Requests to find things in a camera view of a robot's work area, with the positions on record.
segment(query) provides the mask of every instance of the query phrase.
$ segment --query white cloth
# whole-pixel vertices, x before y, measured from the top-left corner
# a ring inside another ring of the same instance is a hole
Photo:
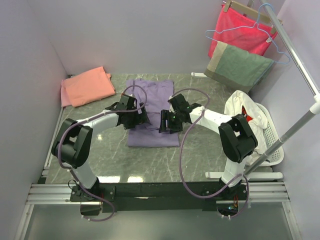
[[[267,150],[263,129],[268,127],[268,119],[256,103],[246,93],[240,90],[235,91],[226,101],[224,114],[229,116],[241,114],[242,107],[245,108],[247,115],[252,118],[248,123],[258,141],[258,146],[254,149],[253,154],[247,158],[246,164],[251,165]]]

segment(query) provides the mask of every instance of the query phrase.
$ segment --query white plastic basket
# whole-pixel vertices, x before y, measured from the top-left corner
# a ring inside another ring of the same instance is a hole
[[[279,139],[277,130],[275,128],[274,122],[271,119],[269,111],[261,104],[256,103],[257,106],[262,110],[262,112],[265,114],[266,118],[268,119],[268,127],[263,130],[263,135],[266,141],[266,146],[269,148],[272,144],[274,144],[275,141]],[[282,160],[285,157],[284,149],[282,146],[275,151],[271,157],[269,157],[267,161],[265,161],[261,166],[273,166],[277,165],[282,162]]]

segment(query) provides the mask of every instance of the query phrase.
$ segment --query wooden hanger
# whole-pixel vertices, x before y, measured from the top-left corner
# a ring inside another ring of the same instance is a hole
[[[254,10],[253,8],[248,7],[246,5],[243,5],[237,1],[227,0],[224,5],[223,11],[226,13],[230,7],[238,12],[242,12],[245,15],[250,16],[253,19],[258,18],[258,11],[257,10]],[[266,24],[272,24],[270,17],[268,17],[267,15],[265,15],[264,13],[261,13],[261,12],[260,12],[260,20]],[[275,32],[276,32],[276,28],[273,26],[271,29],[271,34],[275,34]]]

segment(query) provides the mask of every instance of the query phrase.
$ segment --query gray marble surface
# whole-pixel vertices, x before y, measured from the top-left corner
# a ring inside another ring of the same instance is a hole
[[[120,93],[126,87],[126,80],[174,81],[174,90],[197,88],[210,96],[208,109],[223,113],[226,100],[233,93],[231,89],[212,79],[193,78],[190,74],[114,74],[111,81],[116,95],[100,101],[74,108],[64,109],[62,119],[84,119],[100,113],[104,108],[119,101]],[[183,92],[190,103],[205,104],[206,97],[191,90]],[[188,125],[179,134],[181,141]],[[180,181],[178,159],[179,147],[128,147],[128,131],[123,126],[107,129],[91,144],[88,162],[93,173],[107,182],[177,182]],[[51,156],[47,184],[64,184],[72,177],[61,169],[58,160]],[[223,172],[226,156],[220,136],[213,131],[196,125],[188,134],[183,147],[183,175],[186,181],[206,181],[206,172]],[[271,167],[260,167],[257,172],[272,172]]]

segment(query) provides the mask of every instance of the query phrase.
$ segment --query orange cloth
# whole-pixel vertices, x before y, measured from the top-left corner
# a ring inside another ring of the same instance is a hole
[[[116,94],[110,77],[111,74],[106,74],[101,66],[68,78],[61,85],[65,88],[71,105],[79,107]]]

